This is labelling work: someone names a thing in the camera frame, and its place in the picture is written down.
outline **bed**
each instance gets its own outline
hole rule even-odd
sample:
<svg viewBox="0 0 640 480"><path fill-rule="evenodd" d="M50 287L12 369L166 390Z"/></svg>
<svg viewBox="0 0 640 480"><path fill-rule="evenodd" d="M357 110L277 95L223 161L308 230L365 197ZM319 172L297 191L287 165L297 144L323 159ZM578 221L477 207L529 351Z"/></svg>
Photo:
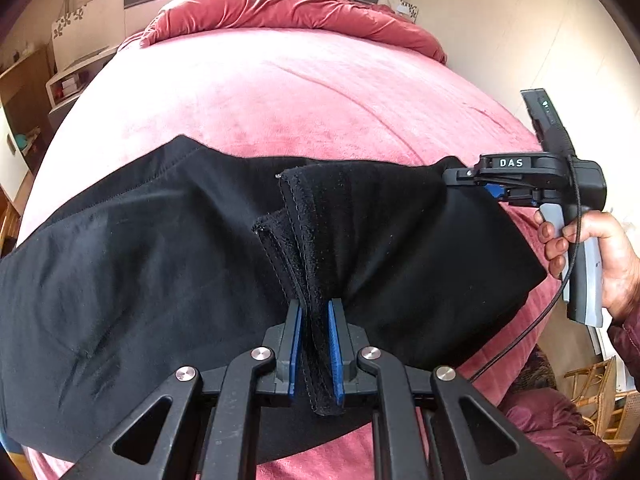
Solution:
<svg viewBox="0 0 640 480"><path fill-rule="evenodd" d="M226 7L218 15L198 13L207 5L220 10L220 1ZM241 11L234 14L229 2ZM288 17L266 2L290 6ZM331 22L328 15L337 17ZM426 31L388 9L350 0L176 0L125 42L60 126L18 243L71 197L178 134L236 156L410 166L446 155L473 164L481 153L540 149L523 124L445 60ZM507 212L542 261L533 211ZM471 375L510 343L555 288L548 277L533 290L460 372ZM476 382L491 402L498 404L517 377L543 325ZM37 450L26 453L39 479L57 479L71 466ZM258 468L261 479L371 476L368 426Z"/></svg>

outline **maroon sleeve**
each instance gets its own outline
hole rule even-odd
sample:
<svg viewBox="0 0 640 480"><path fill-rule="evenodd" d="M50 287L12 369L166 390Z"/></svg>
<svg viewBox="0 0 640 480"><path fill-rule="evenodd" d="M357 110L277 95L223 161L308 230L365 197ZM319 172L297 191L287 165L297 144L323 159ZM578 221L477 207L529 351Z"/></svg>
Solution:
<svg viewBox="0 0 640 480"><path fill-rule="evenodd" d="M640 385L640 305L637 305L621 326L609 327L609 339L622 357L629 373Z"/></svg>

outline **cabinet door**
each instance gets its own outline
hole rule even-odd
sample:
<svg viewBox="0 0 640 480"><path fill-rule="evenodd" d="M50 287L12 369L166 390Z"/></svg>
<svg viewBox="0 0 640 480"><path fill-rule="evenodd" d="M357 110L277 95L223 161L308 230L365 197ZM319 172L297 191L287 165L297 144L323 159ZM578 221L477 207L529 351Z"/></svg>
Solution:
<svg viewBox="0 0 640 480"><path fill-rule="evenodd" d="M13 203L29 168L15 144L14 136L0 107L0 187Z"/></svg>

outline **gray handle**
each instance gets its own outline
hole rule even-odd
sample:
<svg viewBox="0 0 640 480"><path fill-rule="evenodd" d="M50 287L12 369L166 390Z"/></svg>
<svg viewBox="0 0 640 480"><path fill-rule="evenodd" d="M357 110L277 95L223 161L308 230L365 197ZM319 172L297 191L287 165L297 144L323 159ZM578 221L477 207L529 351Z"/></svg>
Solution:
<svg viewBox="0 0 640 480"><path fill-rule="evenodd" d="M540 214L545 221L551 222L556 229L556 237L561 236L564 227L564 215L558 204L543 204ZM574 244L569 244L568 254L572 254ZM567 263L562 270L562 278L566 276ZM602 259L597 238L589 238L578 245L574 270L569 283L564 289L564 300L567 302L567 317L583 325L601 327L602 319Z"/></svg>

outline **black cable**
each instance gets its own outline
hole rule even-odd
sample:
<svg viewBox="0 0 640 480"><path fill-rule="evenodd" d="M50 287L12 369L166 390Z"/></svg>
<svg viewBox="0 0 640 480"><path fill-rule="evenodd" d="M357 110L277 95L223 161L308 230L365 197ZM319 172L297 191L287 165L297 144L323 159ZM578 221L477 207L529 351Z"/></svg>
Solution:
<svg viewBox="0 0 640 480"><path fill-rule="evenodd" d="M564 292L564 288L566 284L569 283L569 278L571 277L571 273L574 270L575 259L578 255L578 246L580 245L580 231L582 227L582 202L580 200L580 188L578 187L578 179L576 178L574 162L572 161L571 155L567 156L567 161L569 162L569 170L571 172L571 179L574 184L574 194L575 194L575 205L577 206L577 215L575 217L575 241L574 250L571 252L571 258L569 260L569 268L567 270L566 276L562 280L560 284L560 288L556 292L555 296L551 300L551 302L546 306L546 308L540 313L540 315L533 320L533 322L516 338L514 339L506 348L504 348L501 352L495 355L493 358L489 359L489 361L484 364L475 374L471 376L469 379L470 382L474 382L478 377L484 374L489 368L495 365L500 359L502 359L505 355L507 355L511 350L513 350L527 335L531 333L535 327L537 327L543 319L551 312L556 302L562 296L562 292Z"/></svg>

